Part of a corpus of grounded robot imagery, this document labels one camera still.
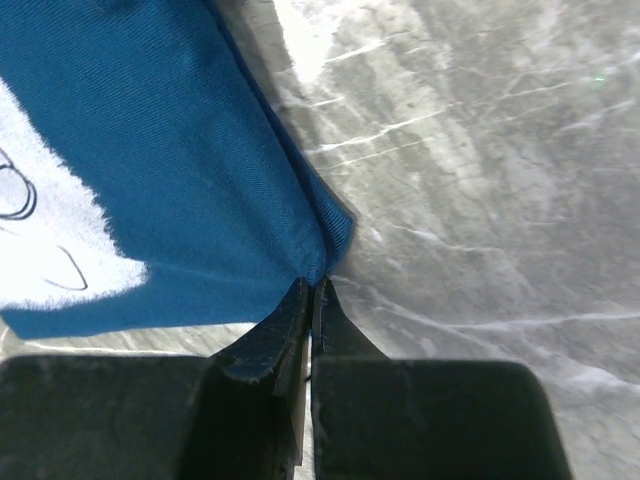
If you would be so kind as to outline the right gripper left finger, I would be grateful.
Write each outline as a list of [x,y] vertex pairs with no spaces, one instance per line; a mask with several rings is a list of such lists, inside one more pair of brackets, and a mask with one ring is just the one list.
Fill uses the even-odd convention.
[[302,459],[309,288],[199,356],[1,365],[5,479],[290,479]]

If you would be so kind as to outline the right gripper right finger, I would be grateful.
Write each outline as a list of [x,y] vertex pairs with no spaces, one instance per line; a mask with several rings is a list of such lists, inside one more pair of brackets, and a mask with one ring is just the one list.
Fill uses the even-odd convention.
[[329,279],[312,316],[320,479],[568,479],[538,378],[511,361],[392,359],[345,315]]

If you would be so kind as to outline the blue t shirt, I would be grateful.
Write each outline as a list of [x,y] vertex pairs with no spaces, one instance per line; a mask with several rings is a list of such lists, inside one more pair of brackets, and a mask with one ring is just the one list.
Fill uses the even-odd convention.
[[270,314],[353,221],[212,1],[1,5],[1,315],[23,339]]

